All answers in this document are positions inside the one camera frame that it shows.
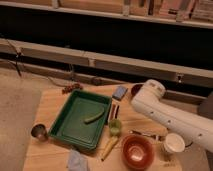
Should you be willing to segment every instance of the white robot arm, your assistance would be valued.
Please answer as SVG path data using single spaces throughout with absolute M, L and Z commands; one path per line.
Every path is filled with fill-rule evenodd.
M 213 120 L 166 105 L 159 100 L 165 87 L 148 80 L 132 99 L 133 108 L 213 152 Z

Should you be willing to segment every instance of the green tray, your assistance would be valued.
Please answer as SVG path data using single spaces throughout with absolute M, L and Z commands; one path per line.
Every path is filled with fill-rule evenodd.
M 111 102 L 111 97 L 74 90 L 48 134 L 76 147 L 94 150 L 108 117 Z M 90 124 L 84 123 L 85 118 L 100 112 L 103 108 L 104 114 L 99 119 Z

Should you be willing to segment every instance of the cable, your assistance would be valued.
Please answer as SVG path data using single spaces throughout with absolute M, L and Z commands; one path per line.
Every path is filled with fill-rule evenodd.
M 25 71 L 27 71 L 28 73 L 32 73 L 32 74 L 36 74 L 38 75 L 38 73 L 32 71 L 32 70 L 29 70 L 29 68 L 27 68 L 24 63 L 21 61 L 21 64 L 23 66 L 23 68 L 25 69 Z M 44 76 L 44 75 L 40 75 L 41 77 L 44 77 L 44 78 L 47 78 L 53 85 L 57 86 L 57 87 L 67 87 L 68 85 L 62 85 L 62 84 L 58 84 L 56 83 L 55 81 L 53 81 L 49 76 Z
M 7 60 L 7 59 L 1 59 L 0 63 L 9 63 L 11 64 L 15 69 L 16 69 L 16 64 L 14 64 L 12 61 Z
M 21 56 L 21 53 L 17 51 L 16 47 L 12 43 L 10 43 L 10 41 L 2 33 L 0 33 L 0 36 L 4 38 L 4 40 L 8 43 L 8 45 L 10 47 L 12 47 L 12 49 L 16 53 L 16 62 L 13 65 L 15 66 L 16 71 L 17 71 L 19 77 L 22 77 L 21 71 L 20 71 L 19 66 L 18 66 L 18 58 Z
M 72 64 L 68 64 L 69 65 L 69 69 L 70 69 L 70 73 L 71 73 L 71 82 L 75 80 L 75 69 L 74 69 L 74 65 Z
M 192 144 L 193 144 L 193 142 L 190 142 L 189 144 L 187 144 L 187 145 L 185 146 L 185 148 L 188 148 L 188 147 L 192 146 Z

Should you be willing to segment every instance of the red bowl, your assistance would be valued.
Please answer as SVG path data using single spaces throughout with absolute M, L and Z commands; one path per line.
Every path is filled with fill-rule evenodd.
M 122 141 L 122 158 L 133 170 L 144 170 L 154 160 L 152 144 L 140 135 L 129 135 Z

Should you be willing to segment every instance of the shelf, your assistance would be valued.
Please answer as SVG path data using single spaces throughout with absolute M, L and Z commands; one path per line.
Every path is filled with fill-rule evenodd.
M 54 12 L 117 18 L 117 19 L 124 19 L 124 20 L 145 21 L 145 22 L 152 22 L 152 23 L 213 29 L 213 22 L 205 22 L 205 21 L 192 20 L 192 19 L 184 20 L 182 22 L 177 22 L 175 19 L 166 19 L 166 18 L 160 18 L 157 16 L 150 16 L 150 15 L 144 16 L 144 15 L 142 15 L 143 11 L 140 11 L 141 15 L 139 15 L 139 9 L 135 6 L 135 4 L 133 4 L 133 6 L 130 6 L 129 14 L 124 14 L 123 7 L 125 5 L 122 4 L 123 1 L 116 0 L 115 1 L 116 3 L 114 4 L 114 8 L 111 8 L 113 6 L 112 1 L 115 1 L 115 0 L 108 1 L 105 4 L 100 3 L 100 6 L 94 5 L 94 3 L 93 3 L 93 6 L 91 6 L 90 8 L 88 8 L 88 6 L 87 7 L 82 6 L 82 3 L 75 4 L 75 5 L 73 5 L 71 3 L 65 3 L 65 7 L 55 8 L 55 5 L 54 6 L 51 5 L 50 0 L 45 1 L 45 3 L 43 3 L 43 1 L 36 1 L 36 3 L 42 4 L 42 5 L 37 5 L 37 4 L 35 4 L 34 1 L 31 1 L 31 4 L 23 3 L 23 2 L 26 2 L 26 0 L 18 1 L 19 3 L 17 3 L 16 0 L 13 0 L 13 2 L 9 2 L 9 0 L 8 1 L 0 0 L 0 5 L 18 7 L 18 8 L 28 8 L 28 9 L 47 10 L 47 11 L 54 11 Z

